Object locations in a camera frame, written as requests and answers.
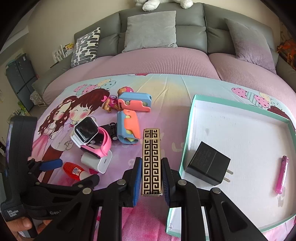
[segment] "black and white patterned pillow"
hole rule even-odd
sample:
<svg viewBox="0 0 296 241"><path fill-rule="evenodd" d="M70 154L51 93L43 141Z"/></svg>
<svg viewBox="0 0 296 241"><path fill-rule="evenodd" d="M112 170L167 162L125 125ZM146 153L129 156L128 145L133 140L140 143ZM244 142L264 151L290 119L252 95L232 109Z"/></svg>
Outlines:
<svg viewBox="0 0 296 241"><path fill-rule="evenodd" d="M72 55L71 68L93 61L96 58L100 29L98 27L96 30L77 39Z"/></svg>

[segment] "red glue bottle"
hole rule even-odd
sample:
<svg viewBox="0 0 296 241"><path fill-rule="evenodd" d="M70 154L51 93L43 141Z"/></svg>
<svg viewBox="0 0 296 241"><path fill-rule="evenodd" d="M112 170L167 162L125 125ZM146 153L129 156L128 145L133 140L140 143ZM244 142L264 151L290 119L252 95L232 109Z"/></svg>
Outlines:
<svg viewBox="0 0 296 241"><path fill-rule="evenodd" d="M86 172L82 167L74 164L72 162L66 162L63 166L63 169L67 175L75 180L81 181L89 176L88 172Z"/></svg>

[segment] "watch screen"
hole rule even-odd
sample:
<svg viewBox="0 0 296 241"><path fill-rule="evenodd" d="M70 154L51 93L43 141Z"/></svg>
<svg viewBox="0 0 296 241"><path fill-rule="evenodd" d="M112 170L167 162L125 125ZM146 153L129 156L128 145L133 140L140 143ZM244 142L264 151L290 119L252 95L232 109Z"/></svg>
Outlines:
<svg viewBox="0 0 296 241"><path fill-rule="evenodd" d="M89 116L75 126L75 133L84 143L88 143L98 133L98 130L96 123Z"/></svg>

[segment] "stuffed animal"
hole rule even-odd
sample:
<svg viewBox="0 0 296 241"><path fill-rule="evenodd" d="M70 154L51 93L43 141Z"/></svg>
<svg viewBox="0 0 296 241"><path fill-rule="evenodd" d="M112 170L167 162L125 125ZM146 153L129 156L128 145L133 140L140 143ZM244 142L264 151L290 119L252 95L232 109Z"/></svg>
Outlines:
<svg viewBox="0 0 296 241"><path fill-rule="evenodd" d="M192 0L134 0L136 6L143 6L144 11L153 11L161 3L176 2L180 3L182 8L190 8L193 5Z"/></svg>

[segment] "cartoon brown hair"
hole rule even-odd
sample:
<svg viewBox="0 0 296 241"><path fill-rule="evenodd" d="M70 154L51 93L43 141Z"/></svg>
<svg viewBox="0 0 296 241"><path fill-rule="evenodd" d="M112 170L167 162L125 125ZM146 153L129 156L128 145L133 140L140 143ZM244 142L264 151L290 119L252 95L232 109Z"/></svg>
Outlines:
<svg viewBox="0 0 296 241"><path fill-rule="evenodd" d="M105 89L95 89L80 96L77 101L71 104L71 107L73 109L80 105L81 107L89 108L92 112L101 107L109 95L110 92Z"/></svg>
<svg viewBox="0 0 296 241"><path fill-rule="evenodd" d="M70 97L64 99L63 102L62 102L60 105L58 105L57 107L55 107L55 108L51 111L51 113L49 114L49 116L45 119L45 121L43 122L43 124L40 126L38 132L42 135L42 134L44 133L44 130L45 130L45 129L46 129L51 123L54 122L53 117L54 117L55 113L56 113L56 112L57 112L57 111L58 111L58 110L59 110L64 104L71 102L71 105L72 105L75 101L77 101L77 97L76 97L76 96L70 96ZM62 118L61 118L60 120L57 120L57 121L56 121L56 127L55 127L53 133L56 132L56 131L58 131L58 130L60 129L60 127L63 126L63 125L65 124L65 122L68 120L68 118L69 118L69 111L72 109L72 108L71 108L71 105L70 105L70 107L65 111L65 113L64 113L63 116L62 116Z"/></svg>

